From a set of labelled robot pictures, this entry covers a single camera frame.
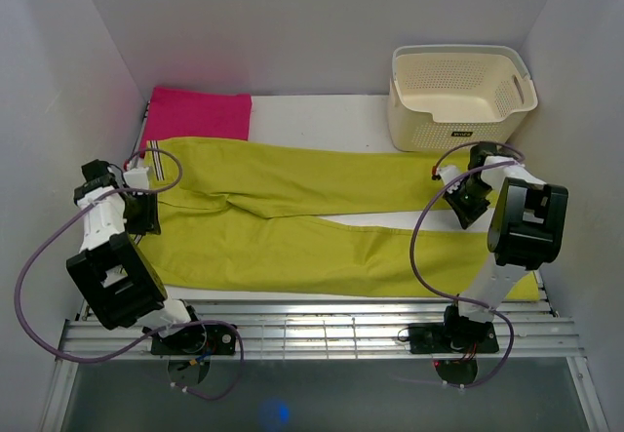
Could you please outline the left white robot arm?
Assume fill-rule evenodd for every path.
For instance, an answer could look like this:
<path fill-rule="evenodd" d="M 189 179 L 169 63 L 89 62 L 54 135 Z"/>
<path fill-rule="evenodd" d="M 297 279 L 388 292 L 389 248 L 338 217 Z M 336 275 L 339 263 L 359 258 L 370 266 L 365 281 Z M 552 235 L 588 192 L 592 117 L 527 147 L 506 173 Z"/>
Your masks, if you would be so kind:
<path fill-rule="evenodd" d="M 85 183 L 74 189 L 83 216 L 79 253 L 66 269 L 97 319 L 108 330 L 140 327 L 175 353 L 196 353 L 207 342 L 192 306 L 167 295 L 135 237 L 161 232 L 154 194 L 121 191 L 113 165 L 94 160 L 81 167 Z"/>

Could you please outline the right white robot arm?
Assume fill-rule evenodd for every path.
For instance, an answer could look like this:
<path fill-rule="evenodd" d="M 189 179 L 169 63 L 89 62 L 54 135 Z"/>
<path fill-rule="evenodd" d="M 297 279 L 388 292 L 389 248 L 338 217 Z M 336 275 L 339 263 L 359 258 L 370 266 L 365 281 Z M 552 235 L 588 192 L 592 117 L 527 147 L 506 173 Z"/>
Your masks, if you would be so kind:
<path fill-rule="evenodd" d="M 563 240 L 568 191 L 527 171 L 521 159 L 492 142 L 471 144 L 470 170 L 463 177 L 455 166 L 436 165 L 432 178 L 443 182 L 462 229 L 468 229 L 497 201 L 487 231 L 486 263 L 459 301 L 445 310 L 440 327 L 443 345 L 452 351 L 485 342 L 493 311 L 529 272 L 558 256 Z"/>

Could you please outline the yellow-green trousers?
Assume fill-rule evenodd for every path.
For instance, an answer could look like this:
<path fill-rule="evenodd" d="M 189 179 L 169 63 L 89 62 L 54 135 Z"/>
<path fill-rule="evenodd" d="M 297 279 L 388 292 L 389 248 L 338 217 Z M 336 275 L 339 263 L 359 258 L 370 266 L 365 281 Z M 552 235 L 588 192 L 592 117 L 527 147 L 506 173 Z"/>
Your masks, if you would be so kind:
<path fill-rule="evenodd" d="M 161 234 L 139 248 L 170 286 L 428 297 L 464 291 L 488 258 L 482 233 L 339 222 L 433 207 L 431 154 L 175 137 L 144 160 Z"/>

